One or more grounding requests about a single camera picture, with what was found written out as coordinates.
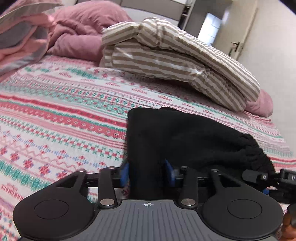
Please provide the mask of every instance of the gray ribbed plate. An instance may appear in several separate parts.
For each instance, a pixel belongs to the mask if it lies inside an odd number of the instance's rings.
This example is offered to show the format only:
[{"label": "gray ribbed plate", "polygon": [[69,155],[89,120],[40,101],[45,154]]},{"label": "gray ribbed plate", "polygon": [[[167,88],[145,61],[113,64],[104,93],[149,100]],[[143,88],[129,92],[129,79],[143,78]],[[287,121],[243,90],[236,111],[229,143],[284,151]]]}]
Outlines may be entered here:
[{"label": "gray ribbed plate", "polygon": [[197,212],[181,209],[172,200],[123,200],[117,208],[101,210],[87,229],[65,241],[115,240],[230,241],[211,231]]}]

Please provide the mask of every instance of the bed sheet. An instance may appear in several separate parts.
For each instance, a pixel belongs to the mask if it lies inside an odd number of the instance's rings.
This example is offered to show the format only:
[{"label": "bed sheet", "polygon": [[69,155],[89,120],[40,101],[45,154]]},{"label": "bed sheet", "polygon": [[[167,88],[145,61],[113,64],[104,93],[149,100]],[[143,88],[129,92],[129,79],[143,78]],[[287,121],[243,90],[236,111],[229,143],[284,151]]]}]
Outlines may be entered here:
[{"label": "bed sheet", "polygon": [[[233,113],[195,90],[91,62],[45,56],[0,83],[0,239],[17,240],[14,206],[78,169],[95,173],[126,158],[134,107],[172,107],[251,134],[277,170],[296,160],[268,118]],[[118,189],[117,194],[126,195]],[[96,190],[89,199],[96,201]]]}]

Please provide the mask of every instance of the pink pillow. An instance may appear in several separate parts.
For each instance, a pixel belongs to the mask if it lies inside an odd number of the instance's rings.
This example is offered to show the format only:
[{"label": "pink pillow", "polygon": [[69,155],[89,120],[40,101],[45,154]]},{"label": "pink pillow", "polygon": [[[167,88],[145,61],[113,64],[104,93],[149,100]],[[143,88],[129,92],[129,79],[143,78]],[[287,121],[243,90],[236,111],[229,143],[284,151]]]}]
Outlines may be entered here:
[{"label": "pink pillow", "polygon": [[273,110],[274,110],[274,104],[272,102],[272,99],[270,95],[263,89],[261,89],[257,101],[255,102],[247,101],[247,105],[245,108],[245,111],[255,115],[263,116],[263,117],[271,116]]}]

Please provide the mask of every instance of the black circular cover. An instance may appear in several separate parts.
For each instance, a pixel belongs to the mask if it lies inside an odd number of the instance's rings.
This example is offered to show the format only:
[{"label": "black circular cover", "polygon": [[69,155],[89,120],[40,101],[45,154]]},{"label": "black circular cover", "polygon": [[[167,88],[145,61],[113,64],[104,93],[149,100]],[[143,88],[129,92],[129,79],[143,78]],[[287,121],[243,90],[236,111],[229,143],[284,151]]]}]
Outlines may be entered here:
[{"label": "black circular cover", "polygon": [[203,206],[207,225],[224,237],[258,240],[273,234],[281,225],[281,206],[251,187],[223,188]]},{"label": "black circular cover", "polygon": [[33,240],[71,237],[81,232],[93,217],[91,202],[71,188],[45,188],[23,199],[13,212],[20,235]]}]

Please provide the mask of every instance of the door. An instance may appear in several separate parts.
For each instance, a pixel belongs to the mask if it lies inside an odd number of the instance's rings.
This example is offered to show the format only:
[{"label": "door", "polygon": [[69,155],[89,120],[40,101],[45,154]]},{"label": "door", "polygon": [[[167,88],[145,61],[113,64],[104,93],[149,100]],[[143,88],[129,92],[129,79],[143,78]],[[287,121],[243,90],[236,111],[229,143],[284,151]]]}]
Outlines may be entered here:
[{"label": "door", "polygon": [[237,59],[251,29],[257,0],[233,0],[226,9],[213,47]]}]

